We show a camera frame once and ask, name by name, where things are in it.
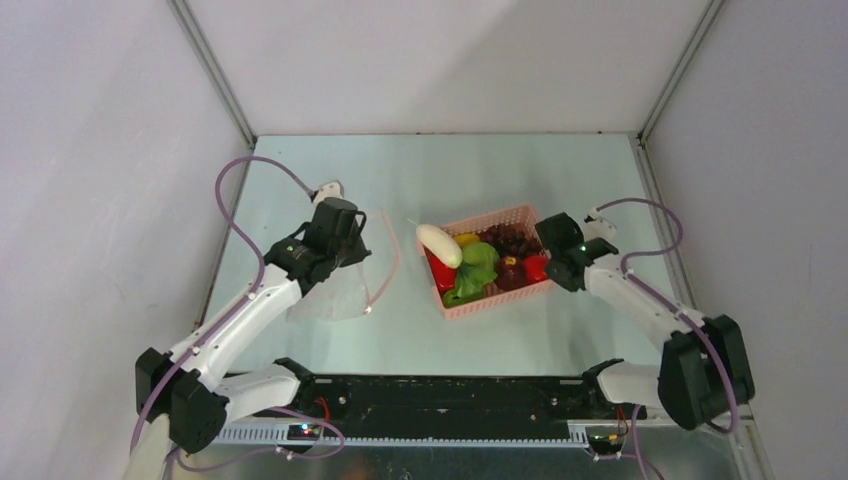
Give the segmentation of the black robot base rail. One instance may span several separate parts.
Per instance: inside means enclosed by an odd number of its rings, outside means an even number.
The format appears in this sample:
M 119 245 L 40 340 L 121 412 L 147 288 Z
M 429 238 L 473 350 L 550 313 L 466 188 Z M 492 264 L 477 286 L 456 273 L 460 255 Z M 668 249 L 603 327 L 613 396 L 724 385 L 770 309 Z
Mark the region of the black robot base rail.
M 630 403 L 580 377 L 312 375 L 284 407 L 340 430 L 349 445 L 568 445 L 586 428 L 624 432 Z

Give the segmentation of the white radish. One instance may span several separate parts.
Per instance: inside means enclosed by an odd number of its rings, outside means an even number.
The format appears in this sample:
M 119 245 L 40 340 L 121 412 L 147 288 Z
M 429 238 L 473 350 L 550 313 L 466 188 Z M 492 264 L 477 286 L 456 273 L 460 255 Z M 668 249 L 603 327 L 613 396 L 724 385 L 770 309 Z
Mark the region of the white radish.
M 435 225 L 420 224 L 416 227 L 416 237 L 442 264 L 451 269 L 459 268 L 463 261 L 462 249 L 444 230 Z

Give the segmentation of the red bell pepper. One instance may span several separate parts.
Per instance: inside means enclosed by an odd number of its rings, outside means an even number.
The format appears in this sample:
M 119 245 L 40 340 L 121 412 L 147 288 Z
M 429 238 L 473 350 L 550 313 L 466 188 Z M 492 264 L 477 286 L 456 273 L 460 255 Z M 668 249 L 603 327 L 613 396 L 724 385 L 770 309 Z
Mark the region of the red bell pepper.
M 425 256 L 439 294 L 444 295 L 446 292 L 454 289 L 456 286 L 457 270 L 445 265 L 429 250 L 425 251 Z

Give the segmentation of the clear zip top bag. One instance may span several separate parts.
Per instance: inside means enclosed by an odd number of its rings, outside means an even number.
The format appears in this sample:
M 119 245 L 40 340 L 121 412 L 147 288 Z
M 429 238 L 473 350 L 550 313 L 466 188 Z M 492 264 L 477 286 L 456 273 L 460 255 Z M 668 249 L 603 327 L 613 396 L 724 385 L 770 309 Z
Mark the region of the clear zip top bag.
M 387 212 L 367 213 L 363 240 L 371 254 L 343 267 L 285 314 L 290 323 L 344 321 L 369 315 L 385 296 L 401 264 L 400 246 Z

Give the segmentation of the pink perforated plastic basket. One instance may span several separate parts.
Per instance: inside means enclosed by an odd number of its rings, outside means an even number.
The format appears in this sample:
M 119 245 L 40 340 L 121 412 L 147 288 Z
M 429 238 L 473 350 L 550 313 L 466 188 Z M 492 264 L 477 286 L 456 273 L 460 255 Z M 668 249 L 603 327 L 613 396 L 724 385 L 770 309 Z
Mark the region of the pink perforated plastic basket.
M 537 221 L 538 215 L 536 209 L 531 205 L 525 204 L 490 212 L 483 215 L 478 215 L 475 217 L 469 217 L 467 219 L 447 225 L 435 226 L 441 228 L 453 238 L 454 236 L 462 233 L 475 233 L 479 235 L 484 230 L 497 224 L 512 224 L 517 225 L 519 228 L 525 230 L 528 234 L 532 235 L 533 237 L 539 240 L 535 230 L 535 224 L 537 223 Z M 419 250 L 421 251 L 422 255 L 424 256 L 427 262 L 425 256 L 425 251 L 427 249 L 425 249 L 419 243 L 417 237 L 416 242 Z M 544 250 L 544 248 L 542 255 L 549 258 L 549 254 Z M 492 309 L 498 306 L 502 306 L 507 303 L 514 302 L 529 296 L 537 295 L 545 292 L 546 290 L 552 287 L 552 281 L 547 279 L 539 283 L 530 285 L 527 284 L 525 287 L 520 289 L 512 291 L 501 291 L 497 288 L 494 281 L 493 283 L 486 286 L 483 298 L 463 305 L 459 305 L 455 308 L 445 308 L 442 303 L 443 295 L 440 295 L 437 291 L 433 277 L 430 272 L 430 268 L 428 266 L 428 262 L 427 270 L 433 281 L 433 286 L 431 288 L 433 298 L 437 306 L 439 307 L 443 317 L 448 320 L 454 320 L 463 316 L 468 316 L 474 313 L 481 312 L 486 309 Z

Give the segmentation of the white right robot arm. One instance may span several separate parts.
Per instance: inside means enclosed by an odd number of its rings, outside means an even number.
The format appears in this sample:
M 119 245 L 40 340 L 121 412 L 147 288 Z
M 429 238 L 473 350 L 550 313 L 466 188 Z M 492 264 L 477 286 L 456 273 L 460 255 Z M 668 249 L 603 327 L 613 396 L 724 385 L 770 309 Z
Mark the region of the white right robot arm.
M 535 226 L 550 259 L 546 274 L 559 287 L 585 291 L 630 319 L 660 354 L 656 365 L 612 359 L 587 370 L 581 392 L 585 411 L 606 418 L 621 404 L 663 410 L 694 430 L 723 414 L 732 423 L 756 395 L 741 328 L 727 315 L 708 317 L 677 302 L 624 265 L 610 242 L 611 225 L 588 217 L 585 226 L 565 213 Z

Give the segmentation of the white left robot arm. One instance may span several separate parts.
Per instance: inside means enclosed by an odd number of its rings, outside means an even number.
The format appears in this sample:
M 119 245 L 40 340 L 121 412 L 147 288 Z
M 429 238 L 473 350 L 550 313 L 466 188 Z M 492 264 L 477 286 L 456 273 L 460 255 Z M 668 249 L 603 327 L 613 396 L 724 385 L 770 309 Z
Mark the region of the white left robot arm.
M 304 416 L 316 403 L 307 371 L 278 360 L 236 376 L 229 370 L 270 323 L 339 269 L 369 255 L 362 239 L 367 215 L 341 198 L 326 198 L 311 220 L 259 253 L 258 271 L 215 317 L 166 352 L 150 348 L 135 365 L 141 420 L 165 416 L 169 440 L 186 453 L 209 446 L 228 424 L 282 407 Z

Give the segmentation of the green leafy lettuce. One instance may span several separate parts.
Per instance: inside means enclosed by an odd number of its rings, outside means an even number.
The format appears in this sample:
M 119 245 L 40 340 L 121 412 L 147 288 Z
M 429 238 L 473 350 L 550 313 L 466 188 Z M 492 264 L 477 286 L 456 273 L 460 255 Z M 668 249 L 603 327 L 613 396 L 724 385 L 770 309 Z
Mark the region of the green leafy lettuce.
M 476 242 L 461 248 L 462 263 L 458 268 L 455 286 L 442 296 L 445 308 L 455 308 L 484 297 L 485 288 L 497 278 L 497 250 L 486 242 Z

